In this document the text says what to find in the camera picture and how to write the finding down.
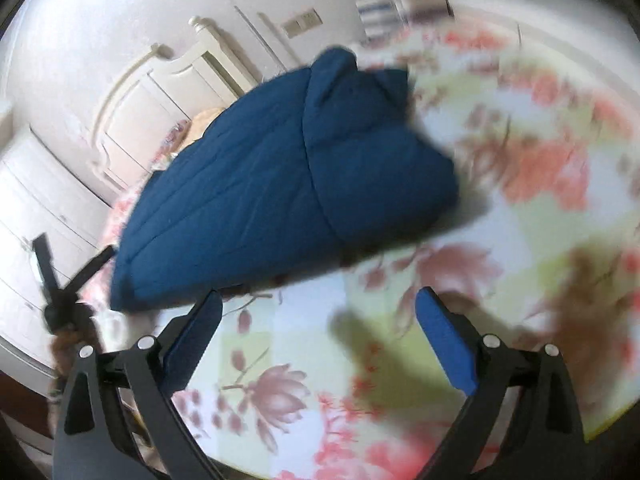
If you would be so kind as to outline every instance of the bed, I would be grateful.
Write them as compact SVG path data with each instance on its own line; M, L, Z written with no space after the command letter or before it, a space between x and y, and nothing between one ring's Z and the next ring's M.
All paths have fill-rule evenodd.
M210 29L195 23L197 53ZM625 98L636 93L606 67L594 72L570 50L523 36L517 23L446 21L354 50L362 68L409 67L413 123L453 154L462 204L404 246L229 291L190 386L174 396L188 430L209 456L262 478L413 478L463 402L415 323L415 294L431 285L480 332L527 349L556 343L586 434L597 433L640 396L640 118ZM198 89L211 74L221 78L207 72L217 66L208 54L198 56L189 65L150 55L98 114L96 170L127 188L104 242L117 239L163 132L230 104L217 91L215 100L209 83L198 95L210 100L180 101L191 94L185 78ZM233 74L250 88L242 71ZM166 112L162 124L145 122L155 115L141 111L151 99L159 108L149 110ZM134 155L133 164L117 154L137 124L158 142L135 152L149 156ZM169 134L155 165L170 164L186 128ZM105 272L84 298L108 351L159 333L189 308L112 312L100 296ZM495 457L504 422L479 466Z

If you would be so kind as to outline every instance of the white cabinet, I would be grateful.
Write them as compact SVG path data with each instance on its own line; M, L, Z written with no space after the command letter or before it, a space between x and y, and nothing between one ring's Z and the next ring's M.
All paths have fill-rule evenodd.
M0 354L0 368L7 373L19 375L18 364L45 372L53 365L41 311L45 300L30 264L31 241L47 233L63 285L94 256L109 210L28 127L1 153L0 346L9 352Z

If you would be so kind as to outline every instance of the floral bedding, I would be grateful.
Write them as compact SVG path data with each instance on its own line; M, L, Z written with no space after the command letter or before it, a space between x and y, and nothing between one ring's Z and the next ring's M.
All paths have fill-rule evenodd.
M414 478L464 401L415 322L429 285L481 333L555 343L593 435L640 392L638 118L570 60L487 27L443 22L356 53L409 66L415 126L453 154L462 204L420 239L230 292L174 396L188 429L262 478Z

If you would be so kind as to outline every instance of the blue gripper pad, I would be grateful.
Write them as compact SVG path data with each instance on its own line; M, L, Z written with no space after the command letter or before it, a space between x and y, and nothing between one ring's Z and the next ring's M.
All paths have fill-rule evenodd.
M222 319L222 298L212 290L183 318L186 322L178 317L170 321L183 328L162 362L164 376L160 389L167 397L185 389L191 380Z
M472 350L476 341L466 342L454 325L456 323L463 332L469 333L469 328L475 332L470 321L460 314L450 313L435 292L426 287L415 298L415 317L451 385L468 396L473 395L478 387L476 356Z

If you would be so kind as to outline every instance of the white headboard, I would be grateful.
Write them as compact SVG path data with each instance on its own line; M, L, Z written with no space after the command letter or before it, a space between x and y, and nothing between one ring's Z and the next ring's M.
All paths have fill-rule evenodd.
M153 44L116 80L98 107L90 132L96 175L123 190L148 172L162 139L180 120L228 107L257 82L215 28L189 20L197 42L166 60Z

